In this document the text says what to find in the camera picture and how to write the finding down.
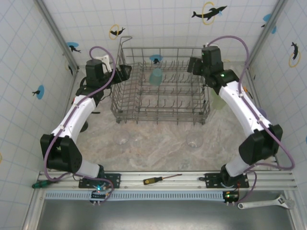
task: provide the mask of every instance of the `white tiled wall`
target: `white tiled wall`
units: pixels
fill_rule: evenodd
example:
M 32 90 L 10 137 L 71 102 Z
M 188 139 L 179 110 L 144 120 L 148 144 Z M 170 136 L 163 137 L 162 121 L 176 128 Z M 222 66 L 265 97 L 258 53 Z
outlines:
M 0 229 L 20 229 L 43 167 L 40 137 L 63 118 L 72 76 L 33 0 L 0 1 Z M 41 100 L 33 96 L 43 84 Z
M 277 0 L 212 0 L 214 7 L 227 6 L 214 23 L 204 25 L 203 0 L 44 0 L 67 42 L 79 44 L 73 52 L 79 65 L 85 65 L 93 46 L 103 46 L 116 55 L 121 36 L 131 35 L 129 46 L 198 46 L 222 35 L 238 35 L 252 49 Z M 212 6 L 207 4 L 204 13 Z M 109 31 L 118 24 L 124 32 L 115 40 Z M 238 41 L 218 42 L 223 59 L 243 61 L 244 49 Z
M 253 64 L 260 102 L 270 119 L 283 128 L 282 142 L 296 162 L 294 175 L 304 205 L 307 206 L 307 1 L 289 0 L 271 34 Z M 289 67 L 289 58 L 298 45 L 297 63 Z M 289 165 L 280 149 L 282 164 Z

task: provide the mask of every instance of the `yellow ring sticker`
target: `yellow ring sticker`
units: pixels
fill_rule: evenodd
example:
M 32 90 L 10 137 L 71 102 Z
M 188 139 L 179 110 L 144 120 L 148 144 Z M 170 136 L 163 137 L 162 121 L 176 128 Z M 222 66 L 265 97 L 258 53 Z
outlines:
M 206 5 L 208 5 L 208 4 L 211 4 L 212 6 L 214 6 L 214 4 L 212 3 L 212 2 L 206 2 L 205 4 L 204 4 L 204 6 L 202 7 L 202 11 L 201 11 L 201 19 L 202 19 L 202 23 L 204 24 L 204 25 L 211 25 L 213 22 L 214 22 L 214 20 L 215 20 L 215 16 L 213 17 L 213 20 L 212 20 L 212 22 L 210 22 L 210 23 L 206 23 L 204 20 L 203 20 L 203 10 L 205 9 L 205 7 L 206 7 Z
M 67 66 L 68 66 L 67 60 L 65 60 L 64 66 L 65 66 L 65 69 L 66 69 L 66 70 L 69 70 L 68 67 L 67 67 Z
M 111 30 L 112 30 L 115 26 L 117 27 L 117 34 L 116 34 L 116 37 L 112 38 L 112 37 L 111 37 Z M 112 40 L 115 40 L 115 39 L 118 37 L 118 33 L 119 33 L 119 25 L 118 25 L 118 24 L 114 24 L 114 25 L 111 27 L 110 31 L 109 31 L 109 38 L 112 39 Z
M 298 51 L 298 54 L 299 54 L 299 58 L 298 58 L 298 61 L 297 61 L 297 63 L 296 63 L 295 65 L 291 65 L 291 58 L 294 56 L 294 53 L 292 53 L 292 54 L 290 55 L 290 57 L 289 57 L 289 67 L 294 68 L 295 66 L 298 65 L 298 63 L 299 63 L 300 60 L 301 60 L 301 53 Z

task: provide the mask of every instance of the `clear plastic cup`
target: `clear plastic cup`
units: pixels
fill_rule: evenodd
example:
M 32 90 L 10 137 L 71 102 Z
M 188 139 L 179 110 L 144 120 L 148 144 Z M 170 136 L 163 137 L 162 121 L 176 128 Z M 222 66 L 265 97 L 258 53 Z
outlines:
M 155 68 L 149 77 L 149 83 L 154 86 L 159 86 L 162 82 L 162 77 L 163 77 L 162 70 L 159 68 Z
M 199 148 L 203 143 L 202 133 L 192 132 L 187 134 L 186 143 L 192 148 Z
M 124 129 L 117 131 L 113 136 L 114 142 L 118 145 L 126 144 L 129 138 L 130 138 L 129 132 Z

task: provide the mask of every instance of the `dish rack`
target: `dish rack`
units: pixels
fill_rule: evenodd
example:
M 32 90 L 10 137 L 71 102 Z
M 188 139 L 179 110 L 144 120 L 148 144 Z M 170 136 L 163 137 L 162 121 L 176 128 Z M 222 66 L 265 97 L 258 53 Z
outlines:
M 112 86 L 111 111 L 116 122 L 175 121 L 205 124 L 210 112 L 209 89 L 204 77 L 188 73 L 189 58 L 201 55 L 195 47 L 123 47 L 132 39 L 120 39 L 117 66 L 132 66 L 128 80 Z M 150 60 L 158 57 L 156 64 Z M 163 71 L 162 83 L 153 86 L 154 68 Z

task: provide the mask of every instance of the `marble floor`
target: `marble floor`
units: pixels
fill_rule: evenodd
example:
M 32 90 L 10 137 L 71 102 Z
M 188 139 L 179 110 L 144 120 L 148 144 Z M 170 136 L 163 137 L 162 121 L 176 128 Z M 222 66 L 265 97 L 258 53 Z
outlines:
M 241 66 L 231 68 L 239 76 Z M 79 72 L 73 92 L 84 77 Z M 84 159 L 116 171 L 193 171 L 219 170 L 238 154 L 245 139 L 243 129 L 224 101 L 211 97 L 211 112 L 206 124 L 192 122 L 116 123 L 110 111 L 110 98 L 104 99 L 88 118 L 88 129 L 80 133 L 77 146 Z M 128 131 L 130 138 L 124 145 L 114 142 L 119 130 Z M 200 132 L 203 145 L 192 148 L 186 144 L 190 132 Z

